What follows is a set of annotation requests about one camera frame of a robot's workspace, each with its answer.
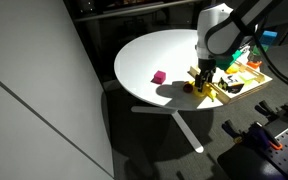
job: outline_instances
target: cable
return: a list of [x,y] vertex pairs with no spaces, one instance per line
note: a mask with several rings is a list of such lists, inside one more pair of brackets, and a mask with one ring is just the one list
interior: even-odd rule
[[270,58],[267,56],[265,50],[263,49],[259,39],[257,38],[257,36],[255,35],[255,33],[252,34],[254,41],[255,41],[255,45],[258,47],[258,49],[260,50],[260,54],[261,56],[266,60],[266,62],[268,63],[268,68],[273,72],[274,75],[276,75],[281,81],[283,81],[284,83],[286,83],[288,85],[288,77],[285,76],[283,73],[281,73],[276,66],[272,63],[272,61],[270,60]]

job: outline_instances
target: tabletop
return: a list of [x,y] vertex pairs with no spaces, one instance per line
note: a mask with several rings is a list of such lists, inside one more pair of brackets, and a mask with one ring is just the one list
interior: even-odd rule
[[[184,82],[194,80],[188,71],[197,65],[196,43],[196,30],[164,30],[141,36],[117,54],[116,77],[130,94],[158,107],[194,111],[222,106],[218,99],[183,91]],[[166,73],[163,84],[152,82],[157,71]]]

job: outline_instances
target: wooden tray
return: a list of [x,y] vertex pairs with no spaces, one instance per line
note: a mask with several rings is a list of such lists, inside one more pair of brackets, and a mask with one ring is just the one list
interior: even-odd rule
[[272,78],[267,75],[256,71],[255,69],[244,65],[238,61],[235,61],[235,64],[239,66],[239,73],[250,73],[255,76],[255,79],[251,84],[244,86],[239,93],[233,94],[228,93],[218,87],[217,83],[212,83],[211,86],[218,92],[216,96],[223,104],[229,104],[236,100],[239,100],[249,94],[259,91],[268,85],[268,83],[272,80]]

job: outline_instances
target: white wall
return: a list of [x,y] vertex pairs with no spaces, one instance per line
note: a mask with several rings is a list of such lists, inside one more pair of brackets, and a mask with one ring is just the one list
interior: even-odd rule
[[103,89],[63,1],[0,0],[0,81],[113,176]]

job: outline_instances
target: wall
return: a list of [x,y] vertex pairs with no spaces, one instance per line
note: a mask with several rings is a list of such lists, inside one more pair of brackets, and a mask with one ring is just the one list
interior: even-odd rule
[[0,179],[112,179],[103,89],[61,0],[0,0],[0,82]]

